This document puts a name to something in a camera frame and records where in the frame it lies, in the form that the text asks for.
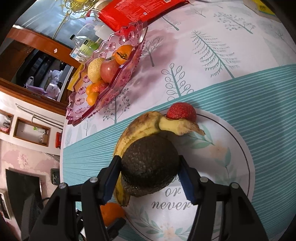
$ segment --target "red apple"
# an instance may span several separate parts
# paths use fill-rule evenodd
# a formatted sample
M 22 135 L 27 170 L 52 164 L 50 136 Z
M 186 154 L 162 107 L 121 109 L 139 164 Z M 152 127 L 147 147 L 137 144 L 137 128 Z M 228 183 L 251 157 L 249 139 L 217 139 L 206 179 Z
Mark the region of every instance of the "red apple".
M 101 64 L 101 77 L 106 83 L 111 83 L 114 75 L 116 74 L 119 64 L 115 59 L 105 60 Z
M 99 92 L 102 93 L 108 87 L 108 85 L 108 83 L 102 83 L 99 87 Z

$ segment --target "teal striped tablecloth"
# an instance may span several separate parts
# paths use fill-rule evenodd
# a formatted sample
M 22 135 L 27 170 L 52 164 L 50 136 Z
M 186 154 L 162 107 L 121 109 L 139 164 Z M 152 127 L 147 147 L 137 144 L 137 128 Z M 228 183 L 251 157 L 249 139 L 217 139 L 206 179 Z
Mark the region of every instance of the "teal striped tablecloth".
M 296 213 L 296 65 L 287 65 L 215 84 L 174 102 L 188 102 L 231 124 L 253 157 L 252 204 L 269 238 L 282 232 Z M 63 176 L 69 185 L 96 176 L 112 160 L 115 144 L 137 116 L 99 131 L 63 152 Z M 121 231 L 134 232 L 129 226 Z M 142 240 L 136 233 L 133 240 Z

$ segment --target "dark brown avocado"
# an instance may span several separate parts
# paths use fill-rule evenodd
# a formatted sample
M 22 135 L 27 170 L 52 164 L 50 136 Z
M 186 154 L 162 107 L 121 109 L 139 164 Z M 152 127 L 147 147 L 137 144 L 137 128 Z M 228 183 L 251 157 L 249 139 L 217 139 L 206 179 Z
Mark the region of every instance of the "dark brown avocado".
M 132 143 L 122 156 L 121 183 L 131 196 L 144 196 L 167 186 L 179 170 L 174 145 L 152 135 Z

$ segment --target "pink wall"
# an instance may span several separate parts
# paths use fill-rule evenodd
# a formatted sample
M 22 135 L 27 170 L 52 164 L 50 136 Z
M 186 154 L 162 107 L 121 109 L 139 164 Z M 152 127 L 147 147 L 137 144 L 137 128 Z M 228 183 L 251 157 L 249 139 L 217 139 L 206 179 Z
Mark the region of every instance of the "pink wall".
M 59 168 L 59 162 L 45 153 L 0 140 L 0 189 L 7 190 L 5 169 L 12 169 L 40 177 L 42 197 L 50 197 L 57 187 L 50 180 L 51 168 Z M 15 219 L 10 223 L 20 235 Z

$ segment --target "silver screw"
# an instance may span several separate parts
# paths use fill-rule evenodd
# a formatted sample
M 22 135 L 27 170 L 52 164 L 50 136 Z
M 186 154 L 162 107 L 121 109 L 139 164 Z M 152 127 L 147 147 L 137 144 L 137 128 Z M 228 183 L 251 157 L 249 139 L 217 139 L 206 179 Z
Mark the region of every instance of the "silver screw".
M 232 183 L 231 184 L 231 187 L 234 188 L 234 189 L 238 189 L 239 188 L 239 185 L 237 183 Z
M 66 186 L 67 186 L 66 183 L 60 183 L 59 188 L 60 188 L 60 189 L 64 189 Z
M 98 181 L 97 177 L 91 177 L 89 180 L 91 183 L 96 183 Z
M 200 178 L 200 181 L 202 182 L 202 183 L 207 183 L 208 182 L 208 178 L 207 177 L 201 177 Z

